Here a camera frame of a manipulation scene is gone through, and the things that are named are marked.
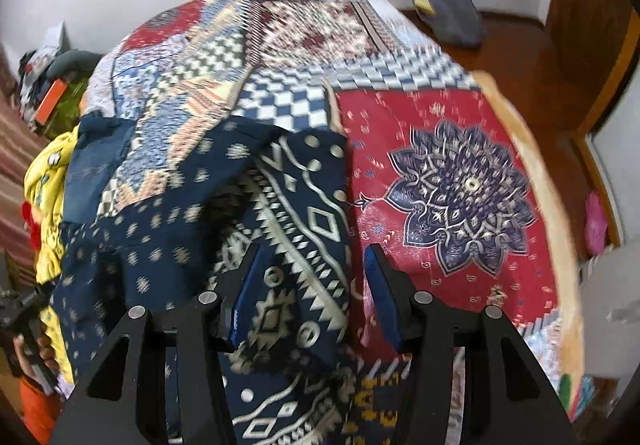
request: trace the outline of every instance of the mandala print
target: mandala print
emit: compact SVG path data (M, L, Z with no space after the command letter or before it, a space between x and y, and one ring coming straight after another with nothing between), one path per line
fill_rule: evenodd
M412 130L411 146L389 158L401 177L385 200L409 213L404 244L436 247L446 275L472 261L495 277L505 253L527 253L529 181L479 126L443 120L433 134Z
M263 2L252 4L247 40L252 64L298 66L359 58L380 50L351 3Z

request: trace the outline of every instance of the red fabric panel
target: red fabric panel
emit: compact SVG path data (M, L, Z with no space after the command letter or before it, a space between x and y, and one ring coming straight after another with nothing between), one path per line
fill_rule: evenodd
M204 1L193 0L175 8L170 8L149 19L127 37L122 47L122 52L158 44L172 35L186 32L200 20Z
M557 306L545 227L531 190L524 194L534 219L523 228L526 250L520 254L505 251L495 277L474 259L457 271L445 274L436 257L438 245L406 244L411 214L395 208L389 201L392 185L402 179L398 166L393 165L392 154L413 147L412 128L433 134L437 125L447 120L462 132L479 126L489 138L490 148L500 144L508 149L513 165L507 167L526 174L507 132L481 92L353 90L338 93L337 100L351 148L349 201L354 204L350 207L350 223L357 227L351 231L356 296L364 287L360 257L367 245L378 243L393 266L412 276L418 289L431 291L450 306L479 311L488 303L498 303L514 323L534 321ZM478 186L473 178L465 183L472 188ZM451 232L447 237L455 237L454 229L441 231L442 237L446 232ZM365 320L367 297L365 295L364 302L356 298L352 301L354 348L366 361L377 358L389 361L394 353L384 342L380 326L374 316ZM361 345L363 334L368 341L366 348Z

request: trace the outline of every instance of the bed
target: bed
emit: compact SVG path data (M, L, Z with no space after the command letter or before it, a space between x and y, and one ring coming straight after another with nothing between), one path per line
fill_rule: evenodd
M411 358L385 343L364 280L379 243L450 305L499 305L571 413L576 257L540 151L489 75L387 0L193 0L102 59L82 112L49 319L68 377L131 306L224 295L255 241L270 262L254 327L221 356L239 442L388 443Z

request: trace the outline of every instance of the orange clothing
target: orange clothing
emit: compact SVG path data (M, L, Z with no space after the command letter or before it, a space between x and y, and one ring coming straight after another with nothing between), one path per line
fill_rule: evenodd
M23 421L27 429L41 445L47 445L62 409L59 395L46 396L29 380L20 379L20 399L22 400Z

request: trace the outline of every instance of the pink object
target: pink object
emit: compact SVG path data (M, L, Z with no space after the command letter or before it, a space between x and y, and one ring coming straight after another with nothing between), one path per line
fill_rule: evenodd
M585 203L587 223L584 227L584 241L591 255L604 252L607 241L607 215L600 203L600 196L591 191Z
M362 304L364 308L365 325L360 336L360 344L368 348L372 335L372 321L375 320L376 308L373 304L373 294L369 289L369 282L367 278L364 278L364 284L362 285Z

